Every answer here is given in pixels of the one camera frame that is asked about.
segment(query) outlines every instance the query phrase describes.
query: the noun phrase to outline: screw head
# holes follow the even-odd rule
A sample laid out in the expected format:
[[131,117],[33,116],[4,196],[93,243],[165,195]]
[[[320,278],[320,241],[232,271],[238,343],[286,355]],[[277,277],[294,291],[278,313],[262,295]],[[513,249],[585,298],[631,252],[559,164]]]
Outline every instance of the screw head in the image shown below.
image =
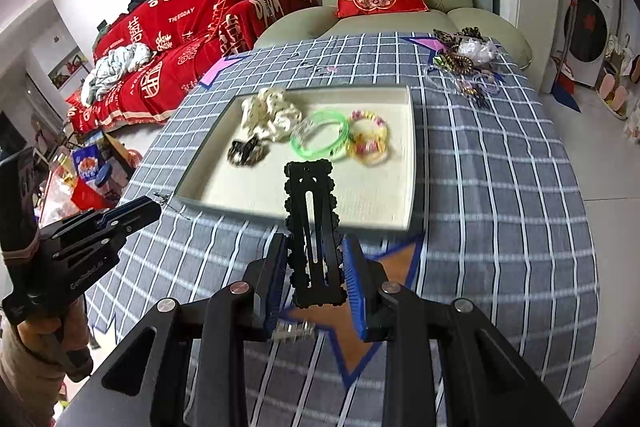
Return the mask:
[[233,295],[244,295],[249,291],[249,284],[244,281],[234,282],[229,288]]
[[175,308],[175,301],[173,299],[162,299],[158,302],[158,311],[160,313],[170,312]]
[[473,303],[466,299],[456,299],[453,302],[453,307],[460,313],[470,313],[474,310]]
[[389,294],[398,293],[400,291],[400,285],[397,282],[385,281],[382,283],[382,291]]

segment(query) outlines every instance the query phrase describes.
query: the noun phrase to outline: bed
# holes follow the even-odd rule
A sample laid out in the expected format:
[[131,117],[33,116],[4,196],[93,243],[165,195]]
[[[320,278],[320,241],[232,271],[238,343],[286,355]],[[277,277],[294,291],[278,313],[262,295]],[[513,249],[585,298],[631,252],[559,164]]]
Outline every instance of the bed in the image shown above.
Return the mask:
[[74,93],[67,100],[68,118],[78,134],[163,124],[221,57],[253,48],[270,22],[269,12],[279,19],[315,5],[315,0],[148,0],[114,23],[95,49],[94,62],[134,42],[149,46],[154,58],[90,107]]

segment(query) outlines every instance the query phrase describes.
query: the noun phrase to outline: slipper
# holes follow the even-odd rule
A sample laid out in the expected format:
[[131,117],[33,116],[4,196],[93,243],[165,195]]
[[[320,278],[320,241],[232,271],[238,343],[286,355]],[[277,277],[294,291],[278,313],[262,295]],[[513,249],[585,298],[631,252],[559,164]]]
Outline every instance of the slipper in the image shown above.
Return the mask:
[[600,89],[598,90],[601,99],[607,100],[614,87],[616,87],[616,79],[611,73],[607,73],[602,79],[602,84],[600,84]]
[[610,107],[618,114],[620,114],[620,110],[622,109],[622,106],[625,103],[626,100],[626,96],[628,95],[628,92],[626,90],[625,86],[618,86],[618,89],[616,89],[615,95],[613,97],[613,100],[610,102]]

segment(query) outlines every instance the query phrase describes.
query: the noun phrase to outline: white scrunchie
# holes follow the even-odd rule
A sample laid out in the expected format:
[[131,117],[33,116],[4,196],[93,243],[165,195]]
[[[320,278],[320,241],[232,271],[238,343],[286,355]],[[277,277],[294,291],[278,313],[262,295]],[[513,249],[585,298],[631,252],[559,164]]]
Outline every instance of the white scrunchie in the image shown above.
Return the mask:
[[284,98],[284,90],[265,87],[242,102],[240,128],[247,136],[273,142],[288,138],[302,121],[300,110]]

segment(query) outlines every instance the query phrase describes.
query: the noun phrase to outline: green bangle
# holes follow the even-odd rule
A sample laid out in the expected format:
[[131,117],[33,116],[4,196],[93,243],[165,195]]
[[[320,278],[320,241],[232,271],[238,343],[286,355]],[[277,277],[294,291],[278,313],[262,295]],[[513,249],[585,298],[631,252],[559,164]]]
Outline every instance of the green bangle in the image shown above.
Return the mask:
[[[311,150],[306,149],[303,145],[305,139],[313,133],[318,127],[326,124],[340,125],[340,131],[337,139],[334,140],[324,149]],[[291,147],[298,156],[305,160],[317,160],[318,158],[331,157],[340,152],[349,137],[349,122],[342,113],[332,110],[320,110],[308,116],[298,124],[291,134]]]

